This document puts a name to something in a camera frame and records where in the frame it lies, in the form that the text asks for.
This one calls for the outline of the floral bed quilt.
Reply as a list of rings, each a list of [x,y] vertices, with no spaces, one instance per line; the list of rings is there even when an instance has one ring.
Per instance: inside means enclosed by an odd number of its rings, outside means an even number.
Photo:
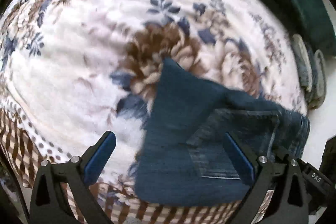
[[[12,0],[1,15],[1,148],[19,185],[111,130],[93,195],[115,223],[224,223],[210,207],[144,202],[134,177],[163,58],[225,87],[307,113],[290,36],[259,0]]]

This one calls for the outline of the grey folded clothes pile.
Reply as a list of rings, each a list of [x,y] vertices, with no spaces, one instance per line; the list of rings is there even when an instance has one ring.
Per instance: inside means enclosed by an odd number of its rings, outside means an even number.
[[[321,50],[313,52],[299,34],[291,37],[291,49],[297,65],[300,87],[304,91],[308,109],[322,106],[326,98],[326,64]]]

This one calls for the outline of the dark blue denim pants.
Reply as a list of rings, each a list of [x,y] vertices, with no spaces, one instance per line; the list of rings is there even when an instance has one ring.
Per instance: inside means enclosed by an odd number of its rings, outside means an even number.
[[[248,191],[223,147],[235,134],[256,154],[272,147],[301,157],[310,131],[307,116],[253,98],[163,62],[135,175],[135,193],[168,206],[213,206],[243,199]]]

